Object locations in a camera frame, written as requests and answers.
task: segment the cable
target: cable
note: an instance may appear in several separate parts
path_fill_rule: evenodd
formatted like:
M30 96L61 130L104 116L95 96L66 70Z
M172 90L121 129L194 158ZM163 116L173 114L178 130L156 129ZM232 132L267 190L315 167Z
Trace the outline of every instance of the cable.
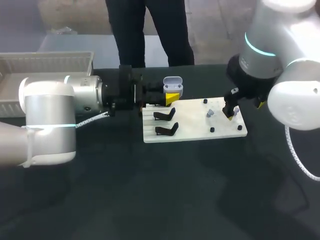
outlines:
M89 123L92 123L92 122L95 121L95 120L104 119L104 118L107 118L107 117L110 117L110 115L109 115L108 112L106 111L106 112L103 112L103 113L101 113L101 114L99 114L99 115L93 116L93 117L91 117L91 118L89 118L89 119L87 119L87 120L84 120L84 121L82 121L82 122L79 122L77 125L75 125L75 128L76 128L76 129L77 129L77 128L80 128L80 127L82 127L82 126L84 126L84 125L87 125L87 124L89 124Z
M290 152L291 152L294 160L298 164L298 166L301 168L301 170L305 173L305 175L307 175L312 180L320 182L320 177L315 176L311 172L309 172L306 169L306 167L303 165L303 163L300 161L300 159L295 151L294 145L292 144L291 137L290 137L290 129L288 126L285 126L285 137L286 137L286 142L288 143L288 147L290 149Z

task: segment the small metal part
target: small metal part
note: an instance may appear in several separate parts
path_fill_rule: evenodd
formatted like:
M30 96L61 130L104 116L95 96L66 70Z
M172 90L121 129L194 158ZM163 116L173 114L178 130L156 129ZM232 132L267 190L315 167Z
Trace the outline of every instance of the small metal part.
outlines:
M157 136L158 135L165 135L165 136L172 137L173 135L175 135L175 133L178 130L178 128L179 128L179 123L176 122L171 129L160 127L160 126L156 126L155 127L155 132L156 132Z
M240 112L240 109L238 107L236 107L234 109L234 116L237 116L237 114Z
M211 109L209 109L209 111L208 111L207 114L206 114L206 117L207 117L207 118L211 118L211 116L214 115L214 114L215 114L215 112L212 111Z
M154 112L154 120L163 120L163 121L171 121L176 113L176 108L172 108L169 114L164 114L161 112Z

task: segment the black table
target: black table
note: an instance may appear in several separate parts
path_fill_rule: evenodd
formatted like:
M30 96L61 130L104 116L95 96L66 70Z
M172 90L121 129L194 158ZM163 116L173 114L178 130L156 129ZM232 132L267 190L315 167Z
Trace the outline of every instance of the black table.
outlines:
M181 76L184 99L232 88L224 65L135 71L148 81ZM70 163L2 169L0 239L319 239L319 183L296 165L266 106L240 107L244 138L145 144L137 112L118 112L78 130ZM292 139L320 175L320 132L292 131Z

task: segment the person's leg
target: person's leg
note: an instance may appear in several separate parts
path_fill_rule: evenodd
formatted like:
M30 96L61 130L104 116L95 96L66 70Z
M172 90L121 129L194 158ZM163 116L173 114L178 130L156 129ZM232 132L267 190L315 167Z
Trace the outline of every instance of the person's leg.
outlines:
M170 67L194 65L189 44L185 0L145 0Z
M121 65L144 68L146 7L143 0L105 0Z

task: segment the white cap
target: white cap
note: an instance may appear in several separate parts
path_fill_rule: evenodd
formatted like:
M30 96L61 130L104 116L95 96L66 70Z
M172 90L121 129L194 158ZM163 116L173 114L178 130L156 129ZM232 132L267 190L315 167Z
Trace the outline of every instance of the white cap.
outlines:
M317 0L262 0L269 8L282 13L298 14L303 13L316 4Z

